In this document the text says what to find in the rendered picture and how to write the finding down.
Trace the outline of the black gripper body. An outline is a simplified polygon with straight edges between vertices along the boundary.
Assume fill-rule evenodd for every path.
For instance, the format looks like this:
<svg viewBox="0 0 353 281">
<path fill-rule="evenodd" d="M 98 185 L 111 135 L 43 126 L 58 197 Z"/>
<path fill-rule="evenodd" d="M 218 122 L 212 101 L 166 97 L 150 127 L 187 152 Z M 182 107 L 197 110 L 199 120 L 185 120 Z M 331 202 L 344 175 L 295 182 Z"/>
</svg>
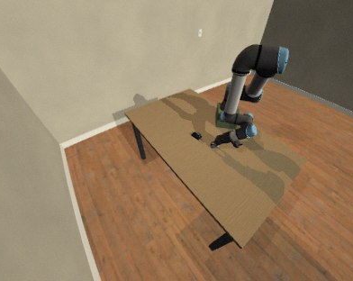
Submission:
<svg viewBox="0 0 353 281">
<path fill-rule="evenodd" d="M 223 143 L 231 142 L 235 148 L 238 148 L 240 145 L 243 145 L 243 144 L 240 144 L 239 140 L 237 140 L 238 138 L 236 137 L 235 131 L 236 130 L 228 131 L 223 133 L 222 135 L 218 135 L 214 140 L 215 144 L 218 146 Z"/>
</svg>

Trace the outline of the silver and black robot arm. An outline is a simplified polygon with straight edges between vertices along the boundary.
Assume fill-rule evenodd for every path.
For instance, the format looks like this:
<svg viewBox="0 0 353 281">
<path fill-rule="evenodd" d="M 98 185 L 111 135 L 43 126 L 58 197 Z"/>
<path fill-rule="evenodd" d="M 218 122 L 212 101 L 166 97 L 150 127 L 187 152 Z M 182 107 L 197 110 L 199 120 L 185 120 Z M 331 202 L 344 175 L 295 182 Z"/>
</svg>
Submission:
<svg viewBox="0 0 353 281">
<path fill-rule="evenodd" d="M 241 125 L 241 128 L 235 131 L 239 140 L 257 135 L 252 113 L 236 113 L 239 101 L 258 103 L 263 95 L 263 86 L 269 78 L 276 73 L 284 72 L 288 54 L 287 48 L 253 44 L 245 48 L 235 59 L 231 70 L 231 82 L 227 84 L 220 106 L 222 110 L 220 121 Z M 251 69 L 256 70 L 255 76 L 250 85 L 244 86 Z"/>
</svg>

